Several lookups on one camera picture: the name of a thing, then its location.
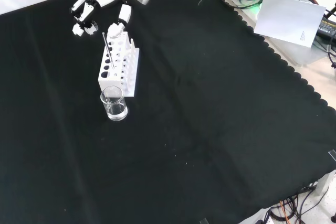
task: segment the paper sheet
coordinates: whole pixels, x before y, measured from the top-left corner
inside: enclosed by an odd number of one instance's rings
[[[264,0],[254,32],[311,47],[325,10],[298,0]]]

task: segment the hole in rack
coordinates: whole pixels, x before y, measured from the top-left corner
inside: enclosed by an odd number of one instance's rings
[[[110,76],[110,72],[105,71],[105,72],[101,73],[100,76],[102,76],[103,78],[107,78],[108,76]]]

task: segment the water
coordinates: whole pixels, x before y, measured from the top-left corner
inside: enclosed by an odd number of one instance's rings
[[[106,108],[107,111],[107,116],[109,119],[113,121],[120,121],[123,120],[128,113],[128,109],[124,104],[114,104],[114,105],[109,105]]]

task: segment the black cloth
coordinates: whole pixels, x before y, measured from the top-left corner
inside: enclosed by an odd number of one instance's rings
[[[79,38],[75,1],[0,17],[0,223],[238,223],[334,169],[335,111],[220,0],[134,3],[137,91],[110,121],[121,4]]]

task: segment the white test tube rack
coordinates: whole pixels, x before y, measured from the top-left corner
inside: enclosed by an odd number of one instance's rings
[[[103,91],[109,86],[117,86],[123,90],[125,97],[134,97],[139,48],[135,48],[133,39],[130,43],[125,31],[116,39],[108,35],[106,39],[114,68],[105,47],[98,77],[100,89]]]

